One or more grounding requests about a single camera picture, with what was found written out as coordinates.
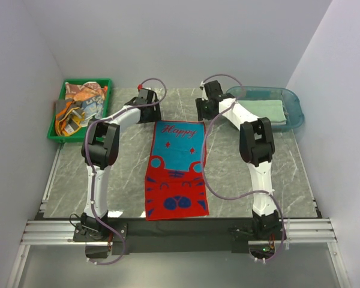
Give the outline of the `red blue patterned cloth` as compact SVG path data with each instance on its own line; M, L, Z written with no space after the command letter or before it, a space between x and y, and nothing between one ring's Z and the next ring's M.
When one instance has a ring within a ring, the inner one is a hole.
M200 161L204 138L201 122L155 123L145 175L146 220L209 215Z

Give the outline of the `green panda towel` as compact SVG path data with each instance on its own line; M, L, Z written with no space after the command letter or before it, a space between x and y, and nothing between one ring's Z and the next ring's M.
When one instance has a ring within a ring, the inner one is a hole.
M267 117L274 125L287 122L281 100L239 100L238 103L259 118Z

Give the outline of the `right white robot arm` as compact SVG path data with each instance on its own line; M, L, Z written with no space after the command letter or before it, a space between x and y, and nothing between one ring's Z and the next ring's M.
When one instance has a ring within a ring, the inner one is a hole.
M272 198L275 145L271 122L248 111L232 94L224 93L216 80L202 82L200 89L202 96L196 99L198 120L214 121L223 116L239 130L239 153L249 168L254 191L249 233L257 239L266 239L281 229L279 211Z

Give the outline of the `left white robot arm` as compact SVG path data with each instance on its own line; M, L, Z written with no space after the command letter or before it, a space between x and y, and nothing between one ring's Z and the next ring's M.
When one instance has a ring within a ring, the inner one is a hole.
M138 96L125 103L116 113L93 119L88 124L82 145L88 173L88 193L80 222L95 241L104 240L109 233L107 189L111 167L119 154L121 133L132 125L161 119L157 93L147 88L139 88L138 91Z

